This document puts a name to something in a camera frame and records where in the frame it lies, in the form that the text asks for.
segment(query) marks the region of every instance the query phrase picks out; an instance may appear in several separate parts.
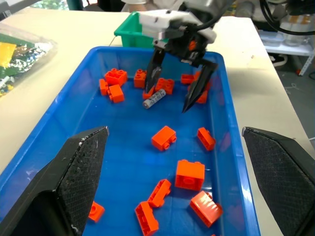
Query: tray rim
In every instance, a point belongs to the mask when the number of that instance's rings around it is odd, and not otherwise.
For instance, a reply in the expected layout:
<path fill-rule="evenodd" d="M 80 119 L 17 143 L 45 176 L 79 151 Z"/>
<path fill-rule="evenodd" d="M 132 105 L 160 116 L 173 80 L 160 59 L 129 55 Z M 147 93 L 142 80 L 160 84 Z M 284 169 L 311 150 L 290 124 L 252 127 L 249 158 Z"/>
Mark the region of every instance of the tray rim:
<path fill-rule="evenodd" d="M 52 104 L 48 107 L 46 112 L 43 114 L 39 122 L 36 124 L 34 129 L 28 135 L 26 140 L 23 142 L 19 150 L 16 152 L 14 157 L 11 159 L 9 164 L 5 167 L 4 171 L 0 174 L 0 191 L 2 191 L 4 185 L 7 183 L 9 178 L 12 176 L 13 172 L 22 161 L 24 155 L 27 153 L 29 148 L 32 146 L 34 140 L 37 138 L 43 127 L 47 124 L 51 116 L 54 114 L 56 108 L 58 108 L 59 103 L 65 98 L 67 92 L 71 86 L 75 83 L 76 79 L 85 69 L 85 64 L 87 64 L 99 51 L 127 51 L 127 52 L 152 52 L 153 49 L 144 48 L 127 48 L 127 47 L 109 47 L 109 46 L 98 46 L 92 48 L 87 55 L 83 58 L 81 63 L 75 69 L 73 74 L 70 76 L 69 80 L 66 82 L 61 91 L 57 94 Z M 220 77 L 222 82 L 222 90 L 225 100 L 225 111 L 228 116 L 228 126 L 231 134 L 231 144 L 233 150 L 233 158 L 236 164 L 236 172 L 238 174 L 238 184 L 240 186 L 240 194 L 242 196 L 242 207 L 244 209 L 244 218 L 246 225 L 246 232 L 248 236 L 260 236 L 258 219 L 254 207 L 254 201 L 252 197 L 252 190 L 250 186 L 250 180 L 247 172 L 247 166 L 245 161 L 245 155 L 242 147 L 241 136 L 238 129 L 236 114 L 233 106 L 232 94 L 230 90 L 230 85 L 228 82 L 226 67 L 224 64 L 223 56 L 216 52 L 206 52 L 205 56 L 215 55 L 219 64 L 222 65 L 220 70 Z"/>

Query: gray floor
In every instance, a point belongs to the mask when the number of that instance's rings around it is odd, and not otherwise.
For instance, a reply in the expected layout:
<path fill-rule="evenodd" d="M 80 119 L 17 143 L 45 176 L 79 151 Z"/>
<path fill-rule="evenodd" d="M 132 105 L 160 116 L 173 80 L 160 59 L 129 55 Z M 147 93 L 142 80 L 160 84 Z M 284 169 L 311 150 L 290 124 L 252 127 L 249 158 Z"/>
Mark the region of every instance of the gray floor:
<path fill-rule="evenodd" d="M 309 138 L 315 137 L 315 80 L 309 74 L 315 71 L 311 65 L 304 76 L 294 73 L 291 60 L 282 67 L 276 67 L 280 80 Z"/>

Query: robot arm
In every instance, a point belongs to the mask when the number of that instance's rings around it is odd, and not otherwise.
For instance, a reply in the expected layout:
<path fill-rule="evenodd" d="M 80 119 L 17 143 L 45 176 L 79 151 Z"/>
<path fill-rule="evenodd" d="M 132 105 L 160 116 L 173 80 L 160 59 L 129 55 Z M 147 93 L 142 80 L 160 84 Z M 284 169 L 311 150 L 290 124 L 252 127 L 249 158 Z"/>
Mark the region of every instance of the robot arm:
<path fill-rule="evenodd" d="M 259 0 L 261 10 L 267 22 L 275 29 L 295 35 L 310 35 L 311 32 L 292 32 L 272 25 L 273 19 L 266 0 Z M 279 3 L 280 0 L 269 0 Z M 216 33 L 211 27 L 220 19 L 234 0 L 185 0 L 180 11 L 154 10 L 140 12 L 139 21 L 142 33 L 154 38 L 155 51 L 147 68 L 145 90 L 148 92 L 157 82 L 162 70 L 165 53 L 179 58 L 181 62 L 191 66 L 202 66 L 200 76 L 194 81 L 186 95 L 183 112 L 186 112 L 202 95 L 205 87 L 215 71 L 217 65 L 203 59 L 208 43 L 213 43 Z M 299 11 L 290 11 L 292 6 L 299 5 Z M 302 15 L 315 13 L 314 0 L 288 0 L 286 1 L 288 14 Z"/>

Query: white table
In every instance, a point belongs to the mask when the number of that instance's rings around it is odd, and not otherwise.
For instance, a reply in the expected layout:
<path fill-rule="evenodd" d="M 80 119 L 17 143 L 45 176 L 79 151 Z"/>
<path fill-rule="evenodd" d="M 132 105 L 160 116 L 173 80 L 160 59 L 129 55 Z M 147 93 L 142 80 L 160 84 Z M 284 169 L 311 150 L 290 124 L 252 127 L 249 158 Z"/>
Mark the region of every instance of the white table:
<path fill-rule="evenodd" d="M 0 99 L 0 173 L 88 50 L 94 46 L 110 45 L 113 31 L 127 15 L 25 9 L 5 19 L 4 23 L 8 25 L 55 40 L 59 51 L 43 68 Z M 107 25 L 103 29 L 97 26 L 102 21 Z M 222 18 L 215 31 L 218 38 L 208 46 L 208 50 L 224 57 L 240 132 L 244 126 L 277 132 L 294 138 L 315 157 L 315 151 L 250 19 Z M 111 45 L 121 44 L 121 39 L 116 37 Z M 258 189 L 244 139 L 242 145 L 261 234 L 280 236 L 282 233 Z"/>

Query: orange lego brick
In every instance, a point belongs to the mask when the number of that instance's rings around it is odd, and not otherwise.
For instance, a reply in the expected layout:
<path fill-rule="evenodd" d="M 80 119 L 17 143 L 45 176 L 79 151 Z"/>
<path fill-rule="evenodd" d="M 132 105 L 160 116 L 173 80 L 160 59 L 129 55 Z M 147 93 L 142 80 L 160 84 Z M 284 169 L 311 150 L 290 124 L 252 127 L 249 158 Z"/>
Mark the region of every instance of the orange lego brick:
<path fill-rule="evenodd" d="M 154 89 L 155 89 L 155 87 L 153 86 L 152 89 L 150 89 L 150 91 L 148 93 L 145 93 L 145 91 L 143 91 L 142 98 L 143 99 L 150 98 L 153 95 L 153 93 L 154 93 Z"/>
<path fill-rule="evenodd" d="M 208 92 L 204 91 L 200 98 L 196 101 L 197 103 L 205 104 L 207 102 Z"/>
<path fill-rule="evenodd" d="M 164 126 L 152 137 L 152 144 L 160 151 L 167 150 L 169 145 L 176 141 L 176 132 L 168 126 Z"/>
<path fill-rule="evenodd" d="M 200 191 L 205 179 L 205 165 L 181 160 L 177 163 L 175 187 Z"/>
<path fill-rule="evenodd" d="M 141 202 L 135 209 L 142 233 L 151 236 L 158 230 L 158 221 L 153 216 L 153 210 L 148 202 Z"/>
<path fill-rule="evenodd" d="M 171 182 L 167 179 L 162 179 L 158 182 L 148 199 L 148 203 L 152 207 L 161 207 L 164 204 L 164 198 L 171 192 Z"/>
<path fill-rule="evenodd" d="M 186 74 L 182 74 L 181 76 L 181 83 L 183 85 L 190 85 L 194 80 L 194 76 L 193 75 L 186 75 Z"/>
<path fill-rule="evenodd" d="M 105 79 L 109 85 L 122 86 L 127 81 L 127 72 L 113 68 L 105 74 Z"/>
<path fill-rule="evenodd" d="M 164 89 L 166 94 L 172 94 L 174 85 L 175 85 L 174 80 L 171 79 L 166 80 L 164 78 L 159 78 L 156 85 L 156 92 L 159 91 L 160 89 Z"/>
<path fill-rule="evenodd" d="M 101 216 L 104 214 L 104 212 L 105 212 L 104 207 L 93 201 L 91 211 L 89 213 L 89 218 L 97 223 Z"/>
<path fill-rule="evenodd" d="M 104 79 L 99 80 L 100 93 L 105 96 L 108 92 L 108 83 Z"/>
<path fill-rule="evenodd" d="M 216 140 L 211 137 L 209 130 L 204 127 L 198 129 L 197 137 L 208 151 L 215 148 Z"/>
<path fill-rule="evenodd" d="M 146 80 L 147 72 L 145 70 L 137 70 L 136 74 L 134 75 L 133 83 L 136 88 L 144 89 L 144 82 Z"/>
<path fill-rule="evenodd" d="M 223 214 L 222 207 L 212 200 L 209 193 L 204 191 L 193 197 L 189 205 L 207 227 L 210 227 Z"/>
<path fill-rule="evenodd" d="M 119 85 L 113 85 L 108 87 L 109 99 L 114 103 L 123 102 L 125 100 L 122 89 Z"/>

